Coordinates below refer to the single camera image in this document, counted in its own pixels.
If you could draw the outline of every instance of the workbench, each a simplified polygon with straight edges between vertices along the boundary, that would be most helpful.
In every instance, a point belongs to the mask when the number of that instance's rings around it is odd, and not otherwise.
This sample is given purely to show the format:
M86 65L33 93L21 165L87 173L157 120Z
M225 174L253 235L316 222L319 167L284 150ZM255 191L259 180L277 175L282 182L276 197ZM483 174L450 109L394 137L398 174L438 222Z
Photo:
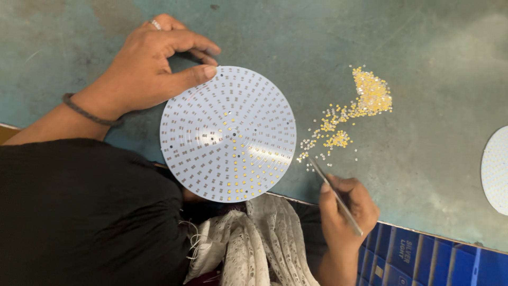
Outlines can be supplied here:
M480 179L485 144L508 125L507 1L0 4L2 123L24 128L36 121L63 93L97 79L130 31L167 12L215 41L223 49L220 65L249 68L280 88L295 114L297 144L310 138L307 129L329 104L348 105L357 97L349 65L365 64L391 87L393 112L345 123L341 128L354 143L335 148L323 161L325 170L360 179L381 221L508 251L508 217L490 206ZM193 63L170 64L178 71ZM126 115L106 141L164 162L158 137L163 108ZM309 151L328 149L318 144ZM317 203L319 185L306 168L294 160L271 191Z

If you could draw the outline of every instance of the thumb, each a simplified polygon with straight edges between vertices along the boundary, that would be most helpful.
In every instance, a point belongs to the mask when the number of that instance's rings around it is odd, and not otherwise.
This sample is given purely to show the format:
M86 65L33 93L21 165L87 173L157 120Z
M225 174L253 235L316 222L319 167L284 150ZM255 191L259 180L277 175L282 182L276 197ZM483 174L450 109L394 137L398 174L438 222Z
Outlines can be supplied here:
M341 223L342 217L339 214L334 190L326 183L321 186L319 209L323 224L338 226Z
M214 66L200 65L169 75L171 80L168 84L171 86L172 96L211 80L216 73L217 69Z

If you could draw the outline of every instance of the circular led circuit board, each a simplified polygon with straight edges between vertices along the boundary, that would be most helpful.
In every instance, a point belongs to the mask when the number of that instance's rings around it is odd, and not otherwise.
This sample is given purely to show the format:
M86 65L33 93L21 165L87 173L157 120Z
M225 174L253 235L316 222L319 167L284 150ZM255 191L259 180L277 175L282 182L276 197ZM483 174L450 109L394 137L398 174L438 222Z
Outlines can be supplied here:
M492 207L508 215L508 126L494 133L485 147L482 185Z
M235 203L268 191L295 152L295 118L259 73L217 67L207 83L168 100L161 149L176 179L211 201Z

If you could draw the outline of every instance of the ring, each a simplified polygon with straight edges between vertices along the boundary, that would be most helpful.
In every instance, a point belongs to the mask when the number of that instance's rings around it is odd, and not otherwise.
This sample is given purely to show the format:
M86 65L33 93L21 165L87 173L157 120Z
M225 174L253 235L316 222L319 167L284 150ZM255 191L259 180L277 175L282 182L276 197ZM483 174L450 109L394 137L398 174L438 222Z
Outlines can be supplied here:
M162 30L161 24L159 24L157 21L152 20L152 21L150 21L150 23L152 23L158 31Z

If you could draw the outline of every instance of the bracelet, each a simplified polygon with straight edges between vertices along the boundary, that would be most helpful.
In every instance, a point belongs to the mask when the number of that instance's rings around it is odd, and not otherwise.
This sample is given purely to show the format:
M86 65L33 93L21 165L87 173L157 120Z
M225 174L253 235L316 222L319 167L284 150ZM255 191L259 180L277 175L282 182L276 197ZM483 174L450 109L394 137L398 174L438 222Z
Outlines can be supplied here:
M75 112L83 115L84 117L92 120L93 122L97 122L102 125L108 125L108 126L118 126L123 123L123 118L120 118L118 120L105 120L100 119L95 115L89 114L88 112L84 111L81 107L77 106L71 101L71 96L73 96L73 93L66 93L62 96L62 101L72 110Z

